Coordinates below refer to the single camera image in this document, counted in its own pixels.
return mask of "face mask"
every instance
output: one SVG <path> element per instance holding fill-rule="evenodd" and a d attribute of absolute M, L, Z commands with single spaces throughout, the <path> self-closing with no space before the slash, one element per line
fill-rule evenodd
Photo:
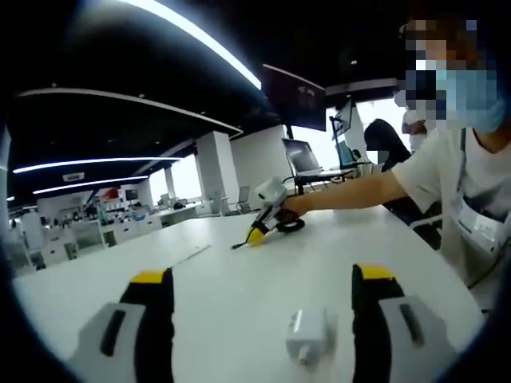
<path fill-rule="evenodd" d="M 504 120 L 506 102 L 495 70 L 449 70 L 442 61 L 436 67 L 443 67 L 436 69 L 436 86 L 437 92 L 445 92 L 446 126 L 456 121 L 479 132 L 497 130 Z"/>

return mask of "laptop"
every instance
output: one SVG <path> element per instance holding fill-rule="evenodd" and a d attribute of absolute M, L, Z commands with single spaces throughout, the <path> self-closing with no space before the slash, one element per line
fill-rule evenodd
<path fill-rule="evenodd" d="M 291 173 L 296 176 L 339 176 L 342 170 L 325 171 L 319 166 L 308 142 L 283 138 Z"/>

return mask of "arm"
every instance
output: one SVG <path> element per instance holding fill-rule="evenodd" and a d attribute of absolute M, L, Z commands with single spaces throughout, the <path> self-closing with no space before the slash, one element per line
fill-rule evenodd
<path fill-rule="evenodd" d="M 385 172 L 349 180 L 321 192 L 290 198 L 284 207 L 303 215 L 312 210 L 372 207 L 405 196 L 394 174 Z"/>
<path fill-rule="evenodd" d="M 397 164 L 389 172 L 348 180 L 324 191 L 287 199 L 286 209 L 303 215 L 311 210 L 361 209 L 409 196 L 426 211 L 441 197 L 439 162 L 448 150 L 445 137 L 438 129 L 411 158 Z"/>

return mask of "white power adapter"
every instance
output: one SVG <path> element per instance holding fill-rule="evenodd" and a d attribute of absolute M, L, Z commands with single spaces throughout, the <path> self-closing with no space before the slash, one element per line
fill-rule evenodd
<path fill-rule="evenodd" d="M 323 310 L 299 310 L 291 317 L 287 329 L 286 348 L 291 359 L 310 365 L 326 351 L 327 322 Z"/>

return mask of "desk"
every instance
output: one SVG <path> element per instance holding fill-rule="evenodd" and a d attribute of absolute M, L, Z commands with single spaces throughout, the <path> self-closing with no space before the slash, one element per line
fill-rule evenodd
<path fill-rule="evenodd" d="M 272 233 L 260 247 L 231 251 L 253 218 L 190 219 L 16 278 L 14 288 L 42 340 L 68 358 L 80 328 L 102 305 L 118 302 L 140 269 L 171 267 L 211 244 L 173 269 L 176 383 L 351 381 L 351 267 L 361 261 L 389 267 L 406 294 L 420 296 L 446 322 L 456 349 L 482 324 L 472 295 L 443 258 L 383 207 L 313 211 L 299 233 Z M 291 362 L 284 345 L 291 315 L 308 307 L 327 308 L 336 333 L 335 350 L 314 372 Z"/>
<path fill-rule="evenodd" d="M 345 181 L 346 179 L 344 177 L 346 177 L 348 174 L 351 174 L 354 171 L 355 170 L 352 168 L 352 169 L 344 169 L 344 170 L 339 170 L 339 171 L 324 172 L 323 174 L 319 173 L 319 174 L 312 175 L 312 176 L 296 176 L 295 184 L 296 184 L 296 187 L 298 188 L 298 195 L 303 195 L 303 186 L 306 184 L 311 184 L 314 182 L 330 181 L 332 178 L 335 178 L 335 177 L 341 177 L 341 179 L 343 181 Z"/>
<path fill-rule="evenodd" d="M 163 227 L 175 225 L 186 219 L 197 218 L 196 207 L 202 206 L 201 202 L 189 203 L 182 209 L 166 209 L 158 211 Z"/>

